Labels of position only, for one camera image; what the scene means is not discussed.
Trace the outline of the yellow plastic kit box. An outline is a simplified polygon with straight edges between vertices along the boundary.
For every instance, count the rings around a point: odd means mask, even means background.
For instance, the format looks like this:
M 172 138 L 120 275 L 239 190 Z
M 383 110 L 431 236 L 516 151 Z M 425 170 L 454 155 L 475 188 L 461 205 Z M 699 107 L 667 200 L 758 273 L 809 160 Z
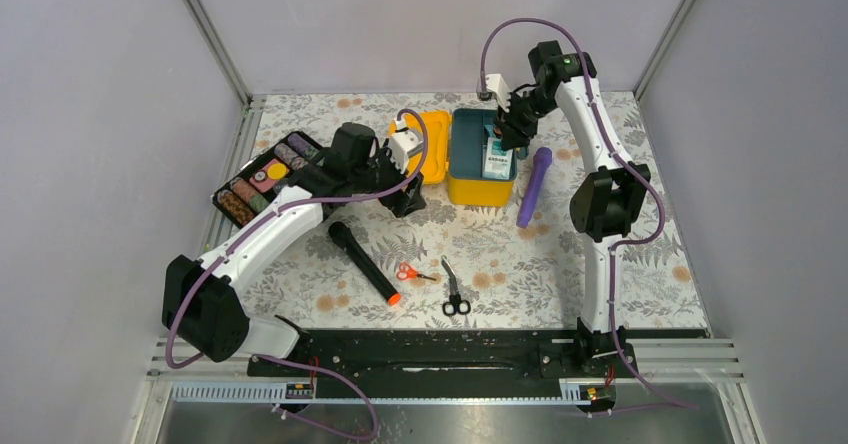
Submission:
M 419 120 L 405 116 L 389 133 L 426 129 L 428 154 L 421 173 L 426 184 L 447 185 L 449 200 L 459 206 L 501 208 L 508 205 L 517 177 L 513 151 L 503 151 L 495 132 L 496 112 L 460 108 L 423 112 Z

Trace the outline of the teal gauze packet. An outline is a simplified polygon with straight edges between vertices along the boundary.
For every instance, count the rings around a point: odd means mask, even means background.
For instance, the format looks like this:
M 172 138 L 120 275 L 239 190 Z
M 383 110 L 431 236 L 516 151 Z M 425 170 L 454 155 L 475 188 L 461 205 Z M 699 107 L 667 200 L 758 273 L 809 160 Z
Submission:
M 488 137 L 484 145 L 482 177 L 492 180 L 510 180 L 512 168 L 513 151 L 504 150 L 501 139 Z

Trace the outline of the teal plastic tray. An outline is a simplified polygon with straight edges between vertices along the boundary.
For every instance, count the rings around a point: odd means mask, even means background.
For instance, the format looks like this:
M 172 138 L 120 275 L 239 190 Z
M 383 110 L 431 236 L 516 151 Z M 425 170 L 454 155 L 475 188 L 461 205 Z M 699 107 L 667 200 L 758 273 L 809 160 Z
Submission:
M 495 110 L 487 109 L 460 108 L 452 113 L 448 157 L 450 177 L 482 181 L 513 181 L 516 178 L 517 159 L 514 152 L 510 180 L 486 179 L 481 175 L 486 139 L 499 138 L 495 133 L 496 116 Z

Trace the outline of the orange handled small scissors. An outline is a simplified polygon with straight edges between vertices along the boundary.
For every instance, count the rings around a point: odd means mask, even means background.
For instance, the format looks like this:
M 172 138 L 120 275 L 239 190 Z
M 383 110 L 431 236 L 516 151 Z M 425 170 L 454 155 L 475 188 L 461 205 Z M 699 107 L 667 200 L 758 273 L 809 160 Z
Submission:
M 413 268 L 408 262 L 401 262 L 398 265 L 397 272 L 395 274 L 396 278 L 401 281 L 408 280 L 425 280 L 425 281 L 436 281 L 435 277 L 423 274 Z

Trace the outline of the black bandage shears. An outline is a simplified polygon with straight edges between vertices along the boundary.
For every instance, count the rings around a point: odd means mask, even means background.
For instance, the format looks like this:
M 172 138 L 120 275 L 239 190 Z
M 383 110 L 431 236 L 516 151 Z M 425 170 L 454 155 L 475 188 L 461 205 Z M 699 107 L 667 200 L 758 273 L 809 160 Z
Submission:
M 447 274 L 447 282 L 448 282 L 448 298 L 442 304 L 442 312 L 447 317 L 452 317 L 457 314 L 459 315 L 467 315 L 471 311 L 470 302 L 467 299 L 464 299 L 459 291 L 459 282 L 456 276 L 456 273 L 451 266 L 448 258 L 446 256 L 442 256 L 440 259 L 441 265 L 446 271 Z

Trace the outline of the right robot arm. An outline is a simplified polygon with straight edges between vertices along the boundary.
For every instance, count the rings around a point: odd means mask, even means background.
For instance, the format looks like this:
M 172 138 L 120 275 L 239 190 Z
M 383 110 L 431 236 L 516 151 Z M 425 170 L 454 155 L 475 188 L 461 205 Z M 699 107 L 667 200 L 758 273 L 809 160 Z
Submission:
M 585 177 L 569 203 L 585 255 L 584 298 L 572 359 L 583 374 L 597 376 L 625 342 L 623 329 L 614 324 L 618 276 L 613 248 L 638 220 L 651 173 L 632 160 L 616 137 L 587 53 L 565 54 L 558 42 L 545 41 L 529 52 L 528 60 L 532 83 L 511 89 L 491 73 L 483 76 L 482 84 L 497 100 L 495 124 L 506 148 L 528 146 L 539 121 L 559 110 L 582 153 Z

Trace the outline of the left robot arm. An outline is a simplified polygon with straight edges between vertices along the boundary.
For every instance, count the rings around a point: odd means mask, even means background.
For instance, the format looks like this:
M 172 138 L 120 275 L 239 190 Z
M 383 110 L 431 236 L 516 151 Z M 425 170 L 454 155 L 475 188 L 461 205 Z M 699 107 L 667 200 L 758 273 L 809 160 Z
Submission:
M 285 374 L 304 371 L 311 351 L 299 341 L 296 326 L 249 313 L 242 302 L 248 287 L 339 207 L 378 200 L 397 217 L 424 208 L 421 169 L 409 164 L 422 162 L 428 150 L 422 127 L 398 124 L 379 140 L 370 127 L 348 122 L 327 147 L 294 131 L 251 162 L 255 170 L 281 164 L 287 173 L 276 180 L 274 197 L 240 223 L 234 236 L 198 258 L 179 255 L 168 265 L 162 305 L 167 365 L 180 369 L 193 363 L 174 357 L 174 343 L 182 339 L 213 362 L 236 353 L 270 355 Z

